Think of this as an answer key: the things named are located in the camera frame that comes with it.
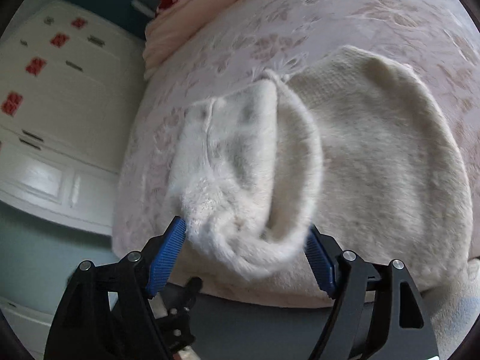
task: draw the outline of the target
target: white wardrobe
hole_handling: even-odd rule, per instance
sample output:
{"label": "white wardrobe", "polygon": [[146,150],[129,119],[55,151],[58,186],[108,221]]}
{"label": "white wardrobe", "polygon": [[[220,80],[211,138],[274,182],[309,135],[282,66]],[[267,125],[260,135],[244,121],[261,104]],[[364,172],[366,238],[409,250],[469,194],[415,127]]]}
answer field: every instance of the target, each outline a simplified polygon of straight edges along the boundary
{"label": "white wardrobe", "polygon": [[52,0],[0,45],[0,200],[110,235],[143,42]]}

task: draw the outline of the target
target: knit fabric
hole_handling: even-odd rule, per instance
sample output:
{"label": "knit fabric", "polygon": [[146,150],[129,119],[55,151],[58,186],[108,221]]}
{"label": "knit fabric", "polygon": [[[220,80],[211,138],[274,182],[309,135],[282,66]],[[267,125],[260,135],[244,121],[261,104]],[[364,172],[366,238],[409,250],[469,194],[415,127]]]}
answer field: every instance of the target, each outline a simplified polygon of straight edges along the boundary
{"label": "knit fabric", "polygon": [[440,360],[458,348],[480,315],[480,261],[472,259],[450,283],[423,295]]}
{"label": "knit fabric", "polygon": [[470,190],[412,69],[343,47],[284,80],[267,71],[188,111],[158,221],[187,221],[171,280],[328,305],[302,252],[310,222],[366,261],[401,259],[420,290],[452,280],[469,252]]}

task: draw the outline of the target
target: screw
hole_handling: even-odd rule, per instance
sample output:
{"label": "screw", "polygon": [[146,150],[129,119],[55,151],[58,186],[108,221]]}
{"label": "screw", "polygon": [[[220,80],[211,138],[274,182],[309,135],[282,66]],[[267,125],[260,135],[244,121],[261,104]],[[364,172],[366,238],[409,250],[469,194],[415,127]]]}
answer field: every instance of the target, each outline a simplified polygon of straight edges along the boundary
{"label": "screw", "polygon": [[357,255],[351,250],[345,250],[342,256],[347,261],[354,261],[357,258]]}
{"label": "screw", "polygon": [[392,265],[397,269],[403,269],[405,267],[405,264],[402,261],[400,261],[399,259],[393,260]]}
{"label": "screw", "polygon": [[128,261],[132,262],[132,263],[135,263],[136,261],[140,260],[142,257],[142,255],[140,254],[140,252],[138,251],[131,251],[129,254],[128,254]]}
{"label": "screw", "polygon": [[88,271],[91,266],[92,263],[90,261],[82,261],[78,267],[81,271]]}

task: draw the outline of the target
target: blue gripper pad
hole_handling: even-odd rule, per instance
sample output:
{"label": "blue gripper pad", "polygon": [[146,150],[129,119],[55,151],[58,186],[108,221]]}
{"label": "blue gripper pad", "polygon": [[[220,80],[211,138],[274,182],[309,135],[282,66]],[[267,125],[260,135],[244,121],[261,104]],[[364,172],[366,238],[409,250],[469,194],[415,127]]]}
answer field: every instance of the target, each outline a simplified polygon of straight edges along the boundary
{"label": "blue gripper pad", "polygon": [[315,227],[309,229],[305,256],[307,256],[318,287],[325,291],[330,298],[333,298],[337,289],[334,266],[314,232],[318,232]]}
{"label": "blue gripper pad", "polygon": [[150,264],[150,276],[145,287],[149,295],[155,296],[167,284],[167,280],[185,241],[186,228],[185,221],[176,216],[166,229],[162,245]]}

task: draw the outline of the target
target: pink bedspread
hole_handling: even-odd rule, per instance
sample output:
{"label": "pink bedspread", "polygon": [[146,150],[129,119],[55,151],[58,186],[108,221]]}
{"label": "pink bedspread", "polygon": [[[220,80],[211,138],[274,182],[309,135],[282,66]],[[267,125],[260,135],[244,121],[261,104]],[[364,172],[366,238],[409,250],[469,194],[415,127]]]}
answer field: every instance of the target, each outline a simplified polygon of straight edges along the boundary
{"label": "pink bedspread", "polygon": [[163,11],[145,30],[145,76],[182,46],[201,27],[237,0],[180,0]]}
{"label": "pink bedspread", "polygon": [[[123,256],[141,249],[163,231],[156,217],[192,102],[240,88],[265,67],[299,71],[345,44],[409,64],[429,86],[465,161],[474,204],[471,255],[480,255],[480,34],[458,0],[239,0],[225,9],[150,81],[121,173],[114,251]],[[319,304],[285,292],[274,277],[242,288],[216,283],[205,291],[279,306]]]}

